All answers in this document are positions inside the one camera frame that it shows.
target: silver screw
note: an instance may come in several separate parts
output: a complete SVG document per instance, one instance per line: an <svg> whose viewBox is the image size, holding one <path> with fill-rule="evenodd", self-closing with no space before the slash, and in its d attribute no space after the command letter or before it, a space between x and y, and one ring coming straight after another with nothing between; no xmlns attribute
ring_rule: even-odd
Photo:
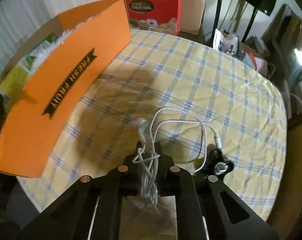
<svg viewBox="0 0 302 240"><path fill-rule="evenodd" d="M129 170L129 168L125 165L122 165L122 166L118 167L118 171L120 171L120 172L126 172L128 170Z"/></svg>
<svg viewBox="0 0 302 240"><path fill-rule="evenodd" d="M216 176L214 176L214 175L210 175L209 177L208 177L208 180L210 181L210 182L217 182L218 181L218 178L216 177Z"/></svg>
<svg viewBox="0 0 302 240"><path fill-rule="evenodd" d="M216 175L221 175L229 169L229 166L226 163L219 162L214 167L214 173Z"/></svg>
<svg viewBox="0 0 302 240"><path fill-rule="evenodd" d="M87 183L87 182L89 182L90 181L90 179L91 179L91 177L90 176L88 176L88 175L84 175L84 176L82 176L81 177L81 182L83 182L83 183Z"/></svg>
<svg viewBox="0 0 302 240"><path fill-rule="evenodd" d="M180 171L180 167L179 167L179 166L172 166L172 167L170 168L170 171L171 171L171 172L174 172L174 173L179 172L179 171Z"/></svg>

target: tablecloth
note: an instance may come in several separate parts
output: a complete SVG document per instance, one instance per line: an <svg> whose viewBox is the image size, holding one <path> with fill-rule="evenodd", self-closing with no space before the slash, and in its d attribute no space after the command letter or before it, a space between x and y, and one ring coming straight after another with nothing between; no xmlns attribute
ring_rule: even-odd
<svg viewBox="0 0 302 240"><path fill-rule="evenodd" d="M171 106L196 114L215 127L224 155L235 165L225 184L266 220L275 202L286 154L287 123L280 92L239 60L207 46L149 31L132 30L131 34L132 41L74 109L43 176L18 178L27 196L42 211L80 176L102 176L120 166L138 141L132 120L150 120L156 109ZM163 111L158 121L187 118ZM208 142L214 143L212 132L208 129L207 133ZM190 171L195 164L187 162L198 155L200 139L198 125L181 123L163 125L157 138L163 153ZM129 203L123 203L122 214L130 219L127 223L139 228L138 234L143 228L137 226L141 220L136 219L136 224L133 220L147 212L148 223L152 216L156 223L144 228L149 235L143 237L165 235L174 239L174 199L160 202L161 219L157 212L137 210ZM129 234L125 224L121 223L124 235Z"/></svg>

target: orange cardboard box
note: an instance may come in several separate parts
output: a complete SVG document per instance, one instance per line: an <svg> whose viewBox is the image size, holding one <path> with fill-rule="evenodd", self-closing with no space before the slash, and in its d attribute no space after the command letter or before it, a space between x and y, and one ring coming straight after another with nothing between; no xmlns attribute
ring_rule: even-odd
<svg viewBox="0 0 302 240"><path fill-rule="evenodd" d="M77 28L40 66L0 133L0 171L40 177L76 104L110 61L130 42L124 0L102 0L62 12L35 33L23 55L51 32ZM9 65L21 57L16 55Z"/></svg>

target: black pole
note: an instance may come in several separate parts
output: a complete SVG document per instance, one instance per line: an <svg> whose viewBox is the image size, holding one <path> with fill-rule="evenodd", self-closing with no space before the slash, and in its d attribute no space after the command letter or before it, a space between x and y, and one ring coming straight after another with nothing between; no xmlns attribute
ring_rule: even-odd
<svg viewBox="0 0 302 240"><path fill-rule="evenodd" d="M249 34L250 30L251 30L252 24L254 22L255 16L257 15L257 12L258 12L258 9L254 8L253 12L252 12L252 15L251 15L251 19L249 21L249 25L248 25L248 27L247 27L247 29L246 29L246 31L244 33L244 36L242 38L242 42L245 42L245 40L247 39L248 34Z"/></svg>
<svg viewBox="0 0 302 240"><path fill-rule="evenodd" d="M214 39L215 29L218 27L218 23L219 23L221 5L222 5L222 0L218 0L217 10L215 12L214 24L213 24L213 29L212 29L212 34L211 34L211 40L210 40L210 47L211 48L213 46L213 39Z"/></svg>

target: oval logo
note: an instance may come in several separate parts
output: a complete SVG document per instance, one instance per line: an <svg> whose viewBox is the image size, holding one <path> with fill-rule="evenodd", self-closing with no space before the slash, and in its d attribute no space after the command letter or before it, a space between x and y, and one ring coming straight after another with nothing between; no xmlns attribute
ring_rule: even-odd
<svg viewBox="0 0 302 240"><path fill-rule="evenodd" d="M154 5L149 0L132 0L129 2L129 8L137 13L147 13L154 9Z"/></svg>

